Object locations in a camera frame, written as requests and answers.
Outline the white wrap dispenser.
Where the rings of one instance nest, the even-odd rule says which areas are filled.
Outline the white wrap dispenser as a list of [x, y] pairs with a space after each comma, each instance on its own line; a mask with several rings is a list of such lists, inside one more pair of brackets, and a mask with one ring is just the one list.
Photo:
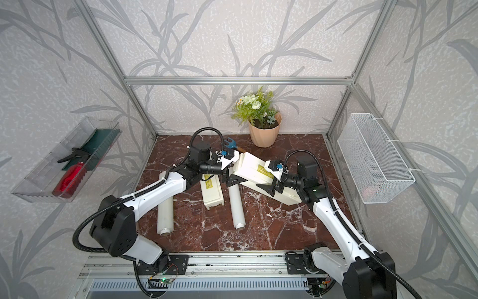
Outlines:
[[276, 192], [274, 196], [259, 188], [257, 184], [271, 185], [273, 175], [264, 168], [265, 162], [251, 153], [240, 153], [239, 160], [234, 164], [232, 174], [237, 175], [245, 182], [241, 184], [276, 201], [288, 206], [301, 203], [297, 192], [291, 188], [285, 188], [282, 193]]
[[217, 175], [203, 174], [200, 181], [202, 198], [207, 210], [210, 208], [224, 205], [224, 195]]

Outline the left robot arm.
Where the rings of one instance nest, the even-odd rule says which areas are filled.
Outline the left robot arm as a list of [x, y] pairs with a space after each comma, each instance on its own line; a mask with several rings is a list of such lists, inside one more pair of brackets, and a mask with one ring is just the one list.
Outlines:
[[82, 252], [108, 253], [149, 265], [154, 273], [168, 270], [169, 254], [157, 243], [138, 234], [137, 222], [164, 201], [183, 193], [203, 180], [205, 174], [218, 178], [228, 186], [242, 183], [243, 178], [231, 175], [232, 164], [240, 158], [236, 149], [226, 146], [223, 134], [216, 128], [210, 131], [220, 138], [220, 149], [212, 151], [207, 142], [195, 142], [206, 128], [200, 128], [190, 139], [186, 156], [170, 167], [160, 179], [131, 194], [105, 197], [98, 211], [86, 218], [72, 236], [73, 246]]

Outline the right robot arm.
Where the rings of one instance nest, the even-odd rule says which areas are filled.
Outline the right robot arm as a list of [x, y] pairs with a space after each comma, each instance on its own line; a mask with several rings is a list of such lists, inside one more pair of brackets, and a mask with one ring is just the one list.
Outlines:
[[322, 270], [342, 286], [348, 299], [419, 299], [420, 294], [395, 271], [395, 262], [374, 248], [347, 219], [333, 197], [317, 157], [298, 149], [284, 160], [268, 160], [264, 168], [274, 178], [259, 187], [270, 196], [285, 188], [297, 192], [332, 235], [342, 254], [326, 246], [305, 250], [309, 266]]

